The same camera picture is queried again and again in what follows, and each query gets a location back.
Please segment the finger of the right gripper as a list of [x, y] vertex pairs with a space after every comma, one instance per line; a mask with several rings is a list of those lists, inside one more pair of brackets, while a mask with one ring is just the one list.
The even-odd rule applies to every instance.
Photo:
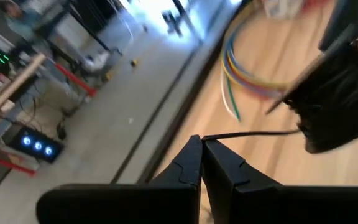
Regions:
[[358, 39], [358, 0], [337, 0], [319, 43], [322, 52], [334, 52]]

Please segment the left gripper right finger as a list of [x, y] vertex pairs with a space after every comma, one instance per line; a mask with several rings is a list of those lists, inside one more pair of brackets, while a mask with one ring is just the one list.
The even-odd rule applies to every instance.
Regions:
[[280, 184], [221, 142], [203, 142], [203, 180], [214, 224], [274, 222]]

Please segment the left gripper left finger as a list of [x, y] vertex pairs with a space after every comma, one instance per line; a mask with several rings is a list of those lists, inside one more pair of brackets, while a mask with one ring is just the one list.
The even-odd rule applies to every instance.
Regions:
[[198, 135], [193, 135], [174, 157], [169, 165], [150, 181], [150, 185], [200, 183], [200, 169], [203, 154], [203, 144]]

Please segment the black plastic spool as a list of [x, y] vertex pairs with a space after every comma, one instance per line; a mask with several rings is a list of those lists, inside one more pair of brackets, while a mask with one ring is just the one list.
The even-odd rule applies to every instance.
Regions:
[[305, 149], [321, 154], [358, 138], [358, 25], [328, 27], [320, 54], [267, 110], [284, 103], [299, 116]]

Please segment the red tape dispenser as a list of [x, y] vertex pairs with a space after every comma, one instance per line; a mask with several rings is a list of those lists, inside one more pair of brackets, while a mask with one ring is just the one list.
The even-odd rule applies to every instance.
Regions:
[[325, 5], [329, 0], [260, 0], [265, 14], [271, 19], [293, 19]]

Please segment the red stand leg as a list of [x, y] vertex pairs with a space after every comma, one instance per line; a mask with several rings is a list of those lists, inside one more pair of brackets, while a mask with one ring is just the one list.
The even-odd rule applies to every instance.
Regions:
[[63, 66], [61, 66], [60, 64], [56, 63], [56, 62], [52, 62], [54, 64], [54, 66], [61, 71], [69, 80], [71, 80], [72, 82], [76, 83], [78, 86], [82, 87], [82, 89], [84, 89], [85, 92], [87, 92], [87, 94], [90, 97], [94, 97], [94, 95], [96, 94], [96, 89], [91, 88], [90, 86], [88, 86], [85, 82], [83, 82], [82, 80], [80, 80], [77, 76], [75, 76], [74, 74], [72, 74], [71, 72], [69, 72], [66, 68], [64, 68]]
[[35, 171], [34, 171], [34, 170], [31, 170], [31, 169], [28, 169], [28, 168], [25, 168], [25, 167], [16, 165], [16, 164], [14, 164], [14, 163], [11, 163], [11, 162], [8, 162], [8, 161], [2, 160], [2, 159], [0, 159], [0, 165], [1, 165], [1, 166], [8, 167], [8, 168], [10, 168], [10, 169], [18, 170], [18, 171], [23, 172], [23, 173], [26, 173], [26, 174], [28, 174], [28, 175], [30, 175], [30, 176], [34, 176], [34, 175], [35, 175]]

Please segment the black leg desk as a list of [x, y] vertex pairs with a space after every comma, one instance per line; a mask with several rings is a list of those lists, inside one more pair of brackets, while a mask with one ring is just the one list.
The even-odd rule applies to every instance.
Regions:
[[177, 36], [183, 37], [184, 31], [181, 27], [186, 25], [189, 33], [201, 45], [204, 42], [204, 34], [199, 14], [196, 12], [200, 0], [165, 0], [172, 5], [164, 9], [161, 15], [167, 25], [169, 34], [176, 33]]

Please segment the black computer with blue lights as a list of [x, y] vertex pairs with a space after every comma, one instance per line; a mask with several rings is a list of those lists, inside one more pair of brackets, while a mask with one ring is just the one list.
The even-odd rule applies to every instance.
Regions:
[[53, 163], [64, 148], [61, 142], [28, 126], [11, 126], [2, 139], [10, 148], [48, 163]]

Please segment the black equipment cart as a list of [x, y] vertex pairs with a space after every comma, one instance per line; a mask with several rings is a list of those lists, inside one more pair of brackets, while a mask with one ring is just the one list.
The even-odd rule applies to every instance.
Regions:
[[[103, 27], [96, 22], [101, 19], [106, 25], [108, 19], [103, 11], [113, 15], [116, 8], [113, 0], [40, 0], [40, 14], [43, 21], [36, 29], [39, 39], [37, 50], [55, 61], [56, 57], [67, 59], [75, 70], [94, 73], [105, 67], [112, 54], [123, 55], [118, 47], [107, 46], [97, 35]], [[86, 55], [73, 41], [82, 38], [77, 28], [85, 30], [100, 46], [96, 55]]]

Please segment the wooden work table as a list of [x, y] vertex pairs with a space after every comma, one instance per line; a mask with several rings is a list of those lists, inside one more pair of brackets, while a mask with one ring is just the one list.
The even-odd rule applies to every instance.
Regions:
[[20, 87], [23, 83], [29, 79], [31, 75], [41, 66], [41, 64], [46, 60], [44, 54], [38, 54], [33, 57], [31, 63], [26, 66], [22, 72], [17, 75], [13, 81], [8, 84], [3, 84], [0, 88], [0, 108], [8, 100], [8, 98]]

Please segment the person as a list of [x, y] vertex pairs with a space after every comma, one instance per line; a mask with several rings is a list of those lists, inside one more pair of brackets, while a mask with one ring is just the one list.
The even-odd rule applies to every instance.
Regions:
[[21, 8], [11, 0], [0, 0], [8, 27], [27, 41], [35, 40], [35, 30], [42, 22], [42, 15], [32, 8]]

